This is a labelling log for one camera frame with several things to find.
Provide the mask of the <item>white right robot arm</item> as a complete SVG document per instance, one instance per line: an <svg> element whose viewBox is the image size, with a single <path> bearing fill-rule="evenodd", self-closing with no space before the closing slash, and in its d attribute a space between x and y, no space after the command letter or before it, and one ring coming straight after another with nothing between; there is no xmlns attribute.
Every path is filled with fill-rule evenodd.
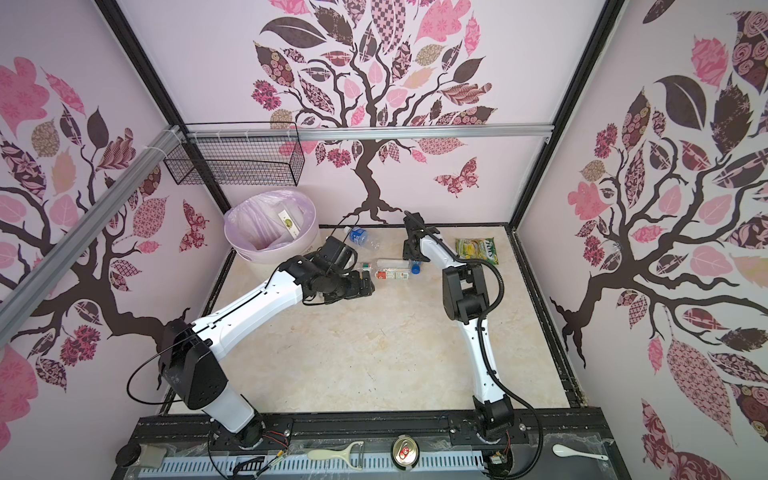
<svg viewBox="0 0 768 480"><path fill-rule="evenodd" d="M497 299L492 301L485 281L485 263L460 258L438 229L426 225L420 214L406 212L404 225L404 258L431 263L441 272L444 311L459 324L473 364L476 428L481 438L495 441L515 420L512 395L499 379L486 324L489 313L500 304L504 288L499 288Z"/></svg>

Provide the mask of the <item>clear square bottle white label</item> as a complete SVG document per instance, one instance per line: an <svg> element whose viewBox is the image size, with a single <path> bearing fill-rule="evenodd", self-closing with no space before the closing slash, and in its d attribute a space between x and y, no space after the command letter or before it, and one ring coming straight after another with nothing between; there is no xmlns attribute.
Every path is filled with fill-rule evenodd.
<svg viewBox="0 0 768 480"><path fill-rule="evenodd" d="M291 215L288 213L287 210L283 209L278 212L278 217L285 226L286 230L290 233L290 235L296 239L300 235L300 228L296 225Z"/></svg>

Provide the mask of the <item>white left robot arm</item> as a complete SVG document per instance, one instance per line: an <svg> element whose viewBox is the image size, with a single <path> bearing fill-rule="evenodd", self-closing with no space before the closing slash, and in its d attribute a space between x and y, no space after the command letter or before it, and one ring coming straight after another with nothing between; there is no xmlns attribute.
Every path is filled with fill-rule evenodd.
<svg viewBox="0 0 768 480"><path fill-rule="evenodd" d="M332 305L368 297L375 287L368 272L357 270L358 252L330 236L318 249L280 263L269 278L229 305L189 324L165 327L158 360L160 378L190 410L208 415L242 449L264 436L263 417L238 393L221 360L248 336L297 305Z"/></svg>

